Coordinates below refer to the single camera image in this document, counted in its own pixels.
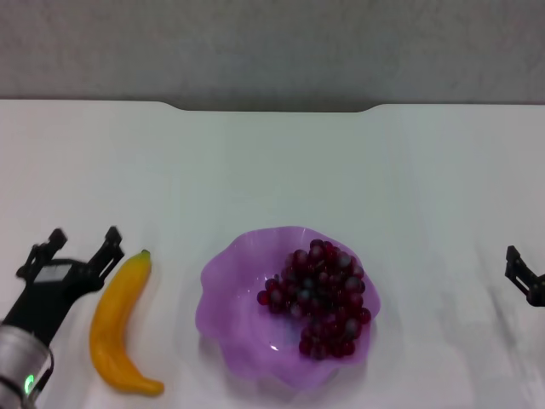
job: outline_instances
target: silver cylinder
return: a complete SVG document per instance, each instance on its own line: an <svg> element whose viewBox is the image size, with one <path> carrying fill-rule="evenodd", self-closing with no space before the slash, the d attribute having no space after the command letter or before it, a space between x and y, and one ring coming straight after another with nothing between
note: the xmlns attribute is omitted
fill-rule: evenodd
<svg viewBox="0 0 545 409"><path fill-rule="evenodd" d="M37 380L47 358L48 348L37 338L20 328L0 325L0 375L20 387L23 393L29 381ZM0 409L18 409L20 397L0 382Z"/></svg>

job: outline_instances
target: toy banana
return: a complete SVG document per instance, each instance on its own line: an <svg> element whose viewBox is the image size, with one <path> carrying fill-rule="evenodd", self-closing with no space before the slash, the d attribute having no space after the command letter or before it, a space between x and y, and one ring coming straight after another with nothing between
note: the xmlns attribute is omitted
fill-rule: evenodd
<svg viewBox="0 0 545 409"><path fill-rule="evenodd" d="M146 250L119 269L96 307L89 348L96 371L110 386L125 393L156 396L163 393L164 385L143 377L127 356L124 345L127 321L151 269L150 253Z"/></svg>

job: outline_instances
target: gray wall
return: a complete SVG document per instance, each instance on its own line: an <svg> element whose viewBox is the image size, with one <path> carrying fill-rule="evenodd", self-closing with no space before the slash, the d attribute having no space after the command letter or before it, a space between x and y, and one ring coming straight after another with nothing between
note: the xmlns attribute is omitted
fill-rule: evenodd
<svg viewBox="0 0 545 409"><path fill-rule="evenodd" d="M544 46L543 0L2 0L0 97L536 103Z"/></svg>

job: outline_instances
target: white tabletop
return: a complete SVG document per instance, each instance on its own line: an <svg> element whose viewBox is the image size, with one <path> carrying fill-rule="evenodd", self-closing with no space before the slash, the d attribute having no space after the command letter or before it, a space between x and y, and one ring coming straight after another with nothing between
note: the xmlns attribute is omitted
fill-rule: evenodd
<svg viewBox="0 0 545 409"><path fill-rule="evenodd" d="M545 407L545 311L504 276L516 245L545 274L545 107L383 106L363 113L183 112L151 102L0 101L0 316L53 228L89 259L118 226L152 252L129 326L155 400L92 367L100 295L53 342L43 409ZM382 298L365 366L297 393L227 373L193 320L204 264L264 227L317 229L356 251Z"/></svg>

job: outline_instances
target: green light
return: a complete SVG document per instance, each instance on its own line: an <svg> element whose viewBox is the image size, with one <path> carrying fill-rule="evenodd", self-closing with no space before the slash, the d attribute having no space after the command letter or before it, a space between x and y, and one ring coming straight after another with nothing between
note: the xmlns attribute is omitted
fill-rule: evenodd
<svg viewBox="0 0 545 409"><path fill-rule="evenodd" d="M25 393L28 395L31 393L31 387L34 384L34 375L29 375L25 380Z"/></svg>

